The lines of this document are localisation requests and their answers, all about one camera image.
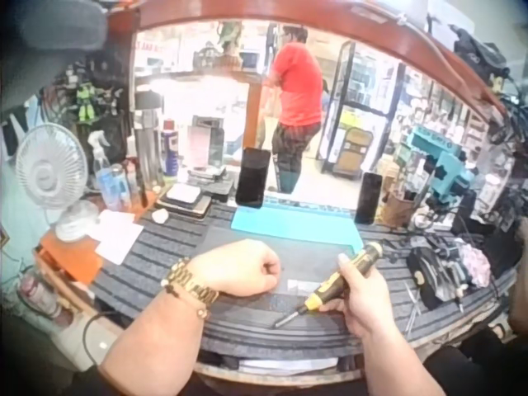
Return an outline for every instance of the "fist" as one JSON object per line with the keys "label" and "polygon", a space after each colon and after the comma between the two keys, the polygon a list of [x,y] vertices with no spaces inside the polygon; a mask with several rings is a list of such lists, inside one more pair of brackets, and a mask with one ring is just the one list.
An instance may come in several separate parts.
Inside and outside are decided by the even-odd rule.
{"label": "fist", "polygon": [[247,297],[277,286],[279,257],[265,243],[252,239],[217,247],[192,259],[187,267],[211,289]]}

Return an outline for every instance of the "white fan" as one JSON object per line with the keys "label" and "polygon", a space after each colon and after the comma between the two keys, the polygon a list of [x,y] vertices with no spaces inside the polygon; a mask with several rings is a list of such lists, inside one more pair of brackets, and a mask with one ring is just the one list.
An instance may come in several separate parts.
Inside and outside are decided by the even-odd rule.
{"label": "white fan", "polygon": [[16,177],[37,205],[66,209],[55,225],[60,240],[79,240],[97,221],[97,207],[79,200],[88,179],[86,155],[63,126],[48,123],[27,133],[16,151]]}

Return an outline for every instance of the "hand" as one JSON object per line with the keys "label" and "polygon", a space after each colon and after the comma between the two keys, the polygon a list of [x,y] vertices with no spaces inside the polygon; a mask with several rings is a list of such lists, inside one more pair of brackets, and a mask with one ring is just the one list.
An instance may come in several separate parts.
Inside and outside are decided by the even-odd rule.
{"label": "hand", "polygon": [[238,297],[273,289],[281,274],[276,253],[265,243],[251,239],[200,254],[188,268],[210,288]]}
{"label": "hand", "polygon": [[355,266],[348,264],[350,259],[345,254],[340,254],[337,260],[350,292],[345,299],[329,301],[319,311],[343,312],[348,330],[359,338],[393,330],[396,324],[384,277],[374,266],[364,277]]}

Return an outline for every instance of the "phone screen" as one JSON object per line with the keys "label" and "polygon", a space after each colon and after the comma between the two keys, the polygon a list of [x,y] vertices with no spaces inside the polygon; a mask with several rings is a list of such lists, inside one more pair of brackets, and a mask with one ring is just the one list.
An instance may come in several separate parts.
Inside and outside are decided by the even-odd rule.
{"label": "phone screen", "polygon": [[235,196],[238,205],[252,208],[262,207],[270,158],[271,153],[268,150],[244,149]]}
{"label": "phone screen", "polygon": [[376,173],[365,173],[361,183],[360,199],[354,221],[358,224],[372,224],[376,216],[380,200],[381,182],[383,177]]}

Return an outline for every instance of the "gold watch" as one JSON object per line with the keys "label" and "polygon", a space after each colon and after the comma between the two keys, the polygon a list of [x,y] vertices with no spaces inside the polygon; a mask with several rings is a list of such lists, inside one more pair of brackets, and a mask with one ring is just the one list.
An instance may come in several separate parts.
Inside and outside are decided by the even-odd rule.
{"label": "gold watch", "polygon": [[[171,295],[197,308],[199,318],[207,319],[210,314],[207,308],[218,298],[219,292],[212,290],[210,287],[203,286],[200,279],[187,270],[188,263],[189,257],[185,257],[174,264],[168,272],[167,277],[162,280],[162,287]],[[178,291],[184,291],[184,294],[190,296],[191,299],[186,298],[181,293],[178,293]]]}

